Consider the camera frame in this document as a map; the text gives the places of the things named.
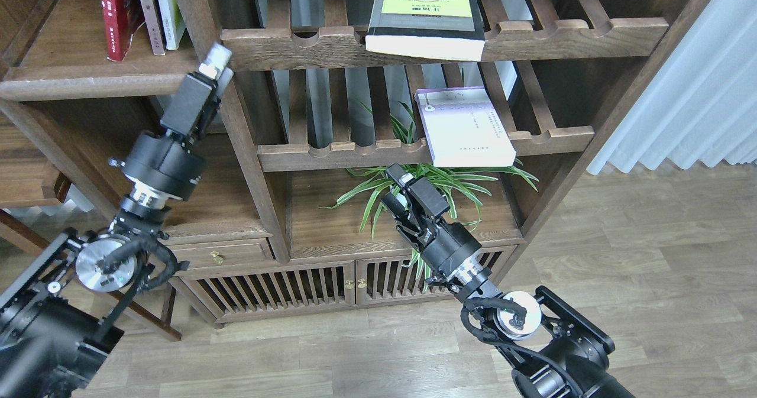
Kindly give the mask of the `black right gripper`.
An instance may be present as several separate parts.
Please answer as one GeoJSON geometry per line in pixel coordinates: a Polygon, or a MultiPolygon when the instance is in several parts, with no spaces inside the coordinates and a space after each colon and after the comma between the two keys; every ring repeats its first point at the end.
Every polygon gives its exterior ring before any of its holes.
{"type": "Polygon", "coordinates": [[[398,233],[419,254],[417,272],[425,284],[481,286],[481,244],[461,223],[446,222],[444,214],[451,207],[443,196],[427,178],[414,178],[400,164],[389,166],[386,176],[399,193],[387,193],[382,204],[395,219],[398,233]]]}

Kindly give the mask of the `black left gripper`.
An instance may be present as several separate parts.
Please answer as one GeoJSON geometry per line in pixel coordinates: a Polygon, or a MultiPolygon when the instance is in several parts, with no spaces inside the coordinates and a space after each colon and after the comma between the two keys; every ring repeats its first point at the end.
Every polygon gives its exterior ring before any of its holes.
{"type": "Polygon", "coordinates": [[[234,72],[232,51],[221,43],[211,45],[198,72],[186,75],[160,118],[163,135],[144,131],[124,161],[114,166],[134,183],[135,202],[187,200],[199,182],[205,159],[193,151],[219,109],[220,96],[234,72]]]}

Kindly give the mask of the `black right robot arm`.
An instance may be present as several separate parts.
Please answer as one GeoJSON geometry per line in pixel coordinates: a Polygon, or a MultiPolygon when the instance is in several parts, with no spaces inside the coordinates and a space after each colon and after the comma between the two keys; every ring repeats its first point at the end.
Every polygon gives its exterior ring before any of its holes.
{"type": "Polygon", "coordinates": [[[506,359],[524,397],[630,397],[607,371],[614,342],[549,288],[504,292],[479,263],[481,244],[448,223],[449,204],[424,177],[399,164],[387,169],[394,191],[382,199],[397,230],[430,269],[425,282],[462,304],[460,319],[476,339],[506,359]]]}

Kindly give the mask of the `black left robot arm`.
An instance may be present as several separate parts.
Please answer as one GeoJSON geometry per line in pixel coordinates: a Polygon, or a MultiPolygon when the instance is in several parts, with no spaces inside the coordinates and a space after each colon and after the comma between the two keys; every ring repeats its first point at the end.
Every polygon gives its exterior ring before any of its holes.
{"type": "Polygon", "coordinates": [[[64,230],[2,293],[2,396],[70,397],[85,389],[124,336],[117,320],[134,298],[189,266],[165,242],[168,201],[187,201],[205,159],[195,150],[234,74],[214,43],[160,118],[112,166],[132,182],[110,225],[64,230]]]}

